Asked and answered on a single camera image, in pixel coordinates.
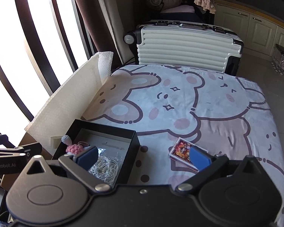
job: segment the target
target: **ribbed suitcase shell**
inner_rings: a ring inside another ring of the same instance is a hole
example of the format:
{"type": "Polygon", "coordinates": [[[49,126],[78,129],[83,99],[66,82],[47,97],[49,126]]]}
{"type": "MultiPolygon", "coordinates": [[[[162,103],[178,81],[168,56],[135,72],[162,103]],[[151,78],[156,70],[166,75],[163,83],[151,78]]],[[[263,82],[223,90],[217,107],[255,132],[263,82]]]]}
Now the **ribbed suitcase shell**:
{"type": "Polygon", "coordinates": [[[224,73],[230,56],[241,58],[242,45],[234,43],[234,39],[241,39],[233,34],[178,25],[142,26],[142,42],[137,45],[140,64],[191,66],[224,73]]]}

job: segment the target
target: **screw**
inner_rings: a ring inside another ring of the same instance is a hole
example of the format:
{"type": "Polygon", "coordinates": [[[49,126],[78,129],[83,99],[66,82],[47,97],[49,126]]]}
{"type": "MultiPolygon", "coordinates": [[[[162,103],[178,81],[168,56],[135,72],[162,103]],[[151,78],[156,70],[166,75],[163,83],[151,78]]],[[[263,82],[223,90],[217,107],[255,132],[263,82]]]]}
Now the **screw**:
{"type": "Polygon", "coordinates": [[[95,186],[95,190],[99,192],[107,192],[111,189],[111,187],[106,183],[100,183],[95,186]]]}
{"type": "Polygon", "coordinates": [[[193,186],[189,183],[182,183],[177,187],[180,191],[190,191],[193,189],[193,186]]]}
{"type": "Polygon", "coordinates": [[[144,194],[146,194],[148,191],[146,190],[146,189],[140,189],[140,194],[142,194],[142,195],[144,195],[144,194]]]}

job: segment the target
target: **countertop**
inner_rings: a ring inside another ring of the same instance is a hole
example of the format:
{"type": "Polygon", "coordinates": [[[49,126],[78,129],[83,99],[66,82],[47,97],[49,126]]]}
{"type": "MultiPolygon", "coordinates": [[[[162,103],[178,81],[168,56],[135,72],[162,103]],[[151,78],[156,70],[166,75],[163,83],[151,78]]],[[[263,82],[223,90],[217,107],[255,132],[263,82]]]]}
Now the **countertop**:
{"type": "Polygon", "coordinates": [[[279,26],[284,28],[284,20],[282,20],[282,19],[278,18],[277,16],[275,16],[271,13],[268,13],[268,12],[262,10],[262,9],[259,9],[257,7],[239,2],[237,0],[214,0],[214,1],[218,4],[226,5],[226,6],[229,5],[229,6],[233,6],[235,8],[238,8],[238,9],[244,9],[244,7],[245,7],[246,8],[245,10],[247,12],[254,13],[256,15],[262,16],[262,17],[264,17],[268,20],[271,20],[272,22],[274,22],[274,23],[276,23],[279,26]]]}

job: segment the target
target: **pink crochet flower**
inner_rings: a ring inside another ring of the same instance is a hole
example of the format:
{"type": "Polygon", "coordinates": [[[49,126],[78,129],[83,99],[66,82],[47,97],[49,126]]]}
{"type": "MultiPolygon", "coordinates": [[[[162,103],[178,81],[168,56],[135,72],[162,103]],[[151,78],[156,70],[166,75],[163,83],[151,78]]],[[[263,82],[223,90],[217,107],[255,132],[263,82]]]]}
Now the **pink crochet flower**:
{"type": "Polygon", "coordinates": [[[81,153],[82,151],[83,151],[82,145],[77,145],[77,144],[70,145],[66,148],[66,152],[71,153],[73,155],[77,155],[81,153]]]}

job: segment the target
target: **blue gripper pad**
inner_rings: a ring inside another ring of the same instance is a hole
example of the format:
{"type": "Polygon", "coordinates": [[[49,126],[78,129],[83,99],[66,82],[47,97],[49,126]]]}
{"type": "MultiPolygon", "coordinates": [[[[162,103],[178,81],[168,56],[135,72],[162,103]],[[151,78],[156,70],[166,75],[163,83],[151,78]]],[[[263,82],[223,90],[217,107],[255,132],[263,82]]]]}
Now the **blue gripper pad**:
{"type": "Polygon", "coordinates": [[[203,170],[211,164],[212,156],[197,146],[191,146],[189,150],[189,159],[199,170],[203,170]]]}
{"type": "Polygon", "coordinates": [[[98,160],[98,148],[91,146],[73,157],[73,162],[88,171],[98,160]]]}

